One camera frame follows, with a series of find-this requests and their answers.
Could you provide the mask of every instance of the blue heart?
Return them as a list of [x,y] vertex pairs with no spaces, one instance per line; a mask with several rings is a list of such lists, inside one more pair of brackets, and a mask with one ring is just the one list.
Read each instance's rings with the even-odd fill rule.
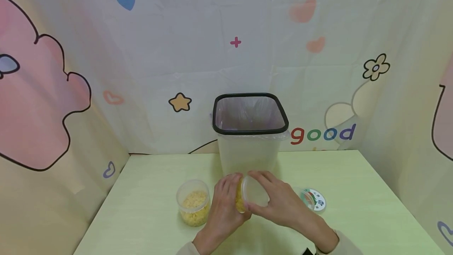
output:
[[3,74],[11,74],[19,70],[19,63],[12,56],[7,54],[0,55],[0,79]]
[[444,229],[447,229],[447,232],[449,234],[450,237],[453,237],[453,231],[448,227],[447,224],[445,224],[444,222],[438,222],[437,223],[437,228],[439,229],[440,233],[443,235],[443,237],[445,238],[445,240],[447,240],[448,243],[450,243],[451,246],[453,246],[453,242],[447,237],[447,235],[444,233]]
[[109,178],[112,175],[114,175],[114,172],[116,172],[116,169],[114,168],[114,163],[109,162],[108,168],[104,171],[104,174],[102,175],[104,178]]
[[116,0],[125,9],[131,11],[134,8],[135,0]]

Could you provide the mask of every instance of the pink heart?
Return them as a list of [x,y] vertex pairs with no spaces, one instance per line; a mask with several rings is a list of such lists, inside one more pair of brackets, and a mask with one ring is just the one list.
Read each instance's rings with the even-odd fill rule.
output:
[[104,91],[103,93],[105,101],[109,105],[121,105],[124,103],[124,99],[119,95],[113,94],[111,91]]
[[319,52],[322,52],[325,45],[326,45],[326,38],[320,37],[316,41],[309,41],[307,43],[307,49],[311,53],[319,53]]
[[289,18],[296,23],[310,22],[315,9],[316,0],[306,0],[303,4],[293,4],[289,9]]

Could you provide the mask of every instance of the flower print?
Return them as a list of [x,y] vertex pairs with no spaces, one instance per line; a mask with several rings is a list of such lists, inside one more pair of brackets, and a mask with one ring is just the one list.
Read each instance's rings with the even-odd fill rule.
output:
[[371,81],[376,81],[379,78],[379,75],[387,73],[390,69],[390,63],[386,63],[385,59],[387,55],[385,53],[381,54],[374,59],[370,59],[369,61],[365,62],[363,68],[365,68],[365,72],[363,73],[364,79],[370,79]]

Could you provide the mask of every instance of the table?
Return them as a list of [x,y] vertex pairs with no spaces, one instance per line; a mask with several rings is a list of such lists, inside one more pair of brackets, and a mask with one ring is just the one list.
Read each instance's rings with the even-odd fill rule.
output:
[[[275,175],[325,196],[322,217],[367,255],[443,254],[358,151],[283,152]],[[186,180],[221,178],[218,154],[131,156],[75,255],[174,255],[200,228],[184,225],[176,190]],[[314,245],[253,216],[217,255],[299,255]]]

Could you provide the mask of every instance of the translucent plastic bin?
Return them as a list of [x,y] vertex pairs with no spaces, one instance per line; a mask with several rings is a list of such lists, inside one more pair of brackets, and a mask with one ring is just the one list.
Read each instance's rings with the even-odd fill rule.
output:
[[223,175],[272,170],[288,118],[273,94],[224,94],[215,99],[212,127],[218,133]]
[[189,180],[183,183],[176,192],[179,213],[189,226],[201,226],[208,220],[211,197],[209,188],[201,180]]

